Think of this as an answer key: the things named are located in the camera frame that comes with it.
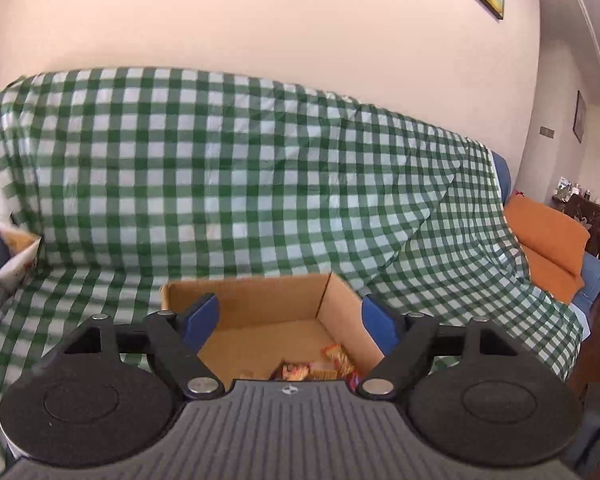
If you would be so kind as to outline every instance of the orange cushion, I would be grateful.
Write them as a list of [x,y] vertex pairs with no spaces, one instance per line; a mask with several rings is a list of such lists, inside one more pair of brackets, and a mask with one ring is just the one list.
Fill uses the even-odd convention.
[[547,291],[556,300],[571,303],[576,293],[584,286],[582,276],[573,276],[525,245],[522,245],[522,250],[529,263],[532,283]]
[[507,223],[521,244],[533,249],[573,276],[582,270],[589,231],[573,218],[522,195],[504,208]]

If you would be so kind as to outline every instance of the cardboard box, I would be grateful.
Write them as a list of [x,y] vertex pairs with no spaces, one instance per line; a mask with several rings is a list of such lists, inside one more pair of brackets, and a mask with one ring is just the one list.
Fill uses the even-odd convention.
[[218,297],[220,321],[198,355],[226,388],[266,380],[282,360],[325,360],[321,350],[334,343],[362,376],[383,358],[362,325],[362,300],[335,274],[171,282],[162,309],[182,312],[208,293]]

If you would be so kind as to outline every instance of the snack package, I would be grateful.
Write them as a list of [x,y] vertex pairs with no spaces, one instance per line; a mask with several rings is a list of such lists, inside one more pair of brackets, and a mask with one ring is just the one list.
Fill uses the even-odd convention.
[[356,389],[360,382],[360,375],[356,371],[356,367],[347,355],[347,352],[341,344],[335,344],[323,348],[322,352],[333,362],[338,370],[338,377],[344,378],[352,390]]
[[269,380],[275,381],[329,381],[339,378],[333,363],[290,363],[282,361]]
[[309,363],[288,363],[282,361],[273,370],[269,380],[275,381],[304,381],[309,375]]

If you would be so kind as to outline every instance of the green checkered tablecloth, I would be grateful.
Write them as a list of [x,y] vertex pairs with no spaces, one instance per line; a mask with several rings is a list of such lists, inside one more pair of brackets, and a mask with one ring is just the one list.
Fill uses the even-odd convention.
[[[330,92],[154,68],[22,79],[0,93],[0,183],[43,238],[0,313],[0,393],[88,316],[140,320],[183,276],[333,270],[401,312],[491,317],[562,378],[580,343],[529,282],[491,153]],[[0,434],[0,471],[5,455]]]

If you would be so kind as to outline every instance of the green and white gingham cloth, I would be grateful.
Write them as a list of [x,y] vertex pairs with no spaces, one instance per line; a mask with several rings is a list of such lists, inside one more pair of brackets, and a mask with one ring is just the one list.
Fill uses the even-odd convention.
[[0,394],[87,317],[141,320],[181,277],[333,270],[400,312],[491,317],[562,378],[577,354],[491,153],[347,97],[175,69],[21,79],[0,93],[0,183],[43,239],[0,313]]

